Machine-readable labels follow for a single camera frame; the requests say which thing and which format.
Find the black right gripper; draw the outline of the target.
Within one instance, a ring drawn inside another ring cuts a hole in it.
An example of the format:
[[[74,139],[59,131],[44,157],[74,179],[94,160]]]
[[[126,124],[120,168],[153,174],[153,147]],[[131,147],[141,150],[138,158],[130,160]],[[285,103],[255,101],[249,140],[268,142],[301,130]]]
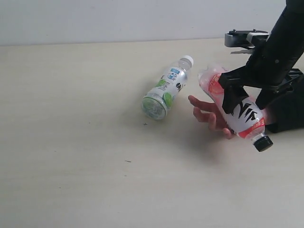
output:
[[[248,97],[244,86],[261,88],[256,98],[260,110],[265,109],[277,93],[298,83],[304,74],[294,65],[304,53],[304,47],[261,45],[256,47],[245,66],[223,73],[219,83],[224,89],[222,108],[226,114]]]

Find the black sleeved forearm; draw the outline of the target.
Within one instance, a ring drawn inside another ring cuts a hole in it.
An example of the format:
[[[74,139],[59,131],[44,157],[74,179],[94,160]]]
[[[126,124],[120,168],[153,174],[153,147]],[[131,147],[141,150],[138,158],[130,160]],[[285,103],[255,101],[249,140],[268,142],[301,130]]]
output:
[[[266,128],[272,133],[280,133],[304,127],[304,82],[294,86],[294,90],[286,94],[266,109],[268,121]]]

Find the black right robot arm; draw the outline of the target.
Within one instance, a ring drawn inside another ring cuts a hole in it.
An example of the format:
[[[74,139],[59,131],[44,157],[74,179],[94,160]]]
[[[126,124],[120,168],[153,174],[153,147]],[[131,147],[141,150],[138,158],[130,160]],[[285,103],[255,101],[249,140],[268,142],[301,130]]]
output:
[[[256,105],[264,109],[277,98],[290,93],[304,77],[294,68],[304,53],[304,2],[288,0],[270,33],[261,30],[231,30],[225,46],[244,48],[247,63],[223,73],[218,82],[224,89],[222,108],[230,114],[248,97],[245,86],[259,88]]]

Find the person's open hand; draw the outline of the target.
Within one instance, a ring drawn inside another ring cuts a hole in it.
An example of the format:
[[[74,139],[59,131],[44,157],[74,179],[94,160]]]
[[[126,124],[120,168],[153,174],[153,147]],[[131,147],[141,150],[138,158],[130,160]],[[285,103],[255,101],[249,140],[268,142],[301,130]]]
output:
[[[227,125],[215,103],[201,101],[192,95],[188,96],[188,100],[193,105],[193,115],[197,121],[208,124],[210,131],[222,132],[226,139],[234,137],[234,132]]]

